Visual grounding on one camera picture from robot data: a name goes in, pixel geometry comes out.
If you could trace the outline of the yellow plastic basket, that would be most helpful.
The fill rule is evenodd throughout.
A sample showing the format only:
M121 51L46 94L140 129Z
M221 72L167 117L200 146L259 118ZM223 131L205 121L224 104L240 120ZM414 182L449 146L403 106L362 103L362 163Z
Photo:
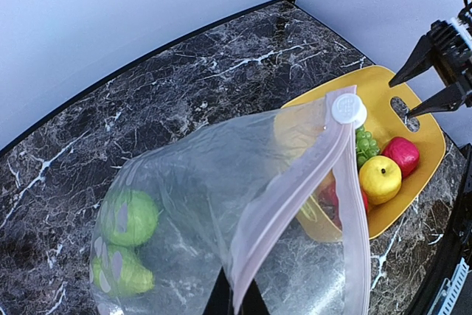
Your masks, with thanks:
M381 153L394 160L404 173L401 188L394 198L383 204L366 203L371 239L380 236L402 216L427 185L445 155L445 138L431 114L421 116L416 121L417 128L409 129L394 111L396 100L411 108L419 105L420 99L405 83L389 87L392 77L387 68L369 66L337 77L286 103L287 107L301 105L330 91L357 87L357 94L367 107L365 129L372 134ZM314 241L338 242L342 233L337 206L335 178L328 174L296 218Z

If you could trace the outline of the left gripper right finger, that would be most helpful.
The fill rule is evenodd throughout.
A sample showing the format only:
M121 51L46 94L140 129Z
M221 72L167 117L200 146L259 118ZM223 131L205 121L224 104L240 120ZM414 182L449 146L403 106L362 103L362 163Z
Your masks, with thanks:
M240 307L238 315L269 315L267 306L263 300L260 290L252 280Z

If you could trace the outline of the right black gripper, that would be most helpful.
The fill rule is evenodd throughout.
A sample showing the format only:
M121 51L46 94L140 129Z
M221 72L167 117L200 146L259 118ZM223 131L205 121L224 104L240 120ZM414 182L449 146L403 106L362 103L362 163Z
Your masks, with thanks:
M389 81L398 86L434 68L445 88L409 112L409 117L471 106L471 4L448 21L435 21Z

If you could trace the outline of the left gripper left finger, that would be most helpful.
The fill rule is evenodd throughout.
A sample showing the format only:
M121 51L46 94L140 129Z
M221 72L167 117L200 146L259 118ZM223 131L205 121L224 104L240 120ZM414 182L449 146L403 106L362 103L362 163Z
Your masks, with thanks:
M203 315L233 315L232 289L221 269L215 281L213 290L207 301Z

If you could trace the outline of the green toy cabbage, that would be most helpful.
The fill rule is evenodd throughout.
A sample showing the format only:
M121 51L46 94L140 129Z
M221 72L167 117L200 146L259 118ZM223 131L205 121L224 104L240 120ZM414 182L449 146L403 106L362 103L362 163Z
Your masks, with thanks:
M159 210L146 192L125 190L105 198L99 220L107 241L118 246L140 246L156 231Z

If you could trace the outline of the clear zip top bag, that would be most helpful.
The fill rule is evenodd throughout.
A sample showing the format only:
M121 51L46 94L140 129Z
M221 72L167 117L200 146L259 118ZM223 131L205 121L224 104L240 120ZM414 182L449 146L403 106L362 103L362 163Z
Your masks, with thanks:
M100 210L89 281L100 314L202 314L221 269L237 314L255 280L269 314L366 314L370 250L356 207L341 210L342 236L311 239L296 216L333 174L339 198L355 184L355 129L367 110L355 86L309 103L236 117L126 162L105 198L146 192L159 210L153 236L133 249L154 289L110 297L91 261L109 245Z

